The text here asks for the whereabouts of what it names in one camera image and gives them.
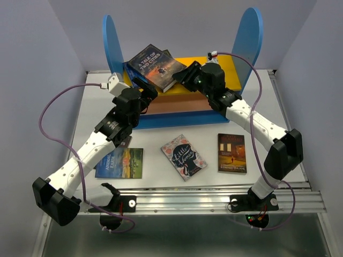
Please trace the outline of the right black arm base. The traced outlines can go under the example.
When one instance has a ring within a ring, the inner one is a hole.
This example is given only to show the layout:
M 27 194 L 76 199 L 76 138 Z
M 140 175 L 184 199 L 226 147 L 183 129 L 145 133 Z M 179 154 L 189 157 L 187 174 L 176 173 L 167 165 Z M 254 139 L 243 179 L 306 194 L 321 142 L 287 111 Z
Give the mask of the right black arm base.
M 279 206 L 274 194 L 263 200 L 249 194 L 236 194 L 229 197 L 227 209 L 231 213 L 247 212 L 245 219 L 248 225 L 263 230 L 269 224 L 269 212 L 278 211 Z

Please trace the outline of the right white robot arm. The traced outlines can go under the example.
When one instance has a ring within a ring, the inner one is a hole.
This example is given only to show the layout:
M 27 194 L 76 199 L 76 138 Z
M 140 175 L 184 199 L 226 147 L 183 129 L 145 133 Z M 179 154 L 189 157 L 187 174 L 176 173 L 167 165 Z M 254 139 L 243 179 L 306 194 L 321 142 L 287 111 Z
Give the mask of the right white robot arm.
M 260 178 L 247 195 L 247 204 L 258 209 L 280 182 L 303 161 L 302 134 L 273 124 L 255 112 L 240 94 L 226 87 L 225 72 L 217 63 L 204 65 L 194 61 L 173 74 L 173 79 L 190 92 L 206 96 L 210 107 L 250 133 L 252 142 L 267 150 Z

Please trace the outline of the Little Women book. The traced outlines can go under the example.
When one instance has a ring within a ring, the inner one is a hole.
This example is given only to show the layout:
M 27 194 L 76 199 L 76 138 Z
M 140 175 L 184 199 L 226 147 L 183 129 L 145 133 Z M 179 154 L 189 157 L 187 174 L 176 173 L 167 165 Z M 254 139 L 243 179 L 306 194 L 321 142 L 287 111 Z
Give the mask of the Little Women book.
M 163 145 L 161 151 L 185 182 L 207 167 L 207 162 L 183 134 Z

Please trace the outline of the A Tale of Two Cities book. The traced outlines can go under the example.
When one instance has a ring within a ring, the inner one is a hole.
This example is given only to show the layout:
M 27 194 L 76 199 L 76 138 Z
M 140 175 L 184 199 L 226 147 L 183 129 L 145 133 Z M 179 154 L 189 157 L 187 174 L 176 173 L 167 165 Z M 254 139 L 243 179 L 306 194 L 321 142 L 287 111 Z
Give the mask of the A Tale of Two Cities book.
M 175 85 L 173 74 L 186 68 L 184 64 L 152 44 L 130 59 L 128 65 L 163 93 Z

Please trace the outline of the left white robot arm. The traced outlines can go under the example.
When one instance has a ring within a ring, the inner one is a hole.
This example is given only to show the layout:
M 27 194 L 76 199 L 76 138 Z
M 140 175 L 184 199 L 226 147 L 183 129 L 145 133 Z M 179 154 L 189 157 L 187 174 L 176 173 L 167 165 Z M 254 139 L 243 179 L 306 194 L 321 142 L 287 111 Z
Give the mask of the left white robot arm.
M 107 214 L 119 206 L 120 193 L 109 184 L 101 186 L 103 191 L 99 202 L 89 199 L 85 178 L 107 154 L 131 135 L 139 124 L 140 115 L 157 98 L 158 92 L 154 86 L 140 78 L 134 81 L 138 88 L 128 86 L 118 73 L 113 73 L 107 82 L 93 84 L 94 87 L 108 91 L 114 97 L 115 106 L 95 126 L 79 150 L 49 136 L 42 127 L 43 118 L 39 118 L 41 133 L 47 139 L 65 146 L 73 154 L 56 172 L 46 179 L 37 178 L 32 184 L 36 205 L 60 226 L 73 221 L 82 207 L 92 207 Z

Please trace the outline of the Jane Eyre blue book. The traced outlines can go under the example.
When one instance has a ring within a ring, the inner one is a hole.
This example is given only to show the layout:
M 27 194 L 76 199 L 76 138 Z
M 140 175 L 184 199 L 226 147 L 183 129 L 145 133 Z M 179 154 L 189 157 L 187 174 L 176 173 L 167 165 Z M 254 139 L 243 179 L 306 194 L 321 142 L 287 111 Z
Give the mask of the Jane Eyre blue book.
M 132 83 L 133 88 L 139 88 L 139 86 L 133 81 L 135 77 L 140 78 L 143 82 L 149 83 L 149 81 L 144 76 L 142 76 L 140 73 L 131 68 L 128 65 L 128 62 L 124 62 L 123 67 Z

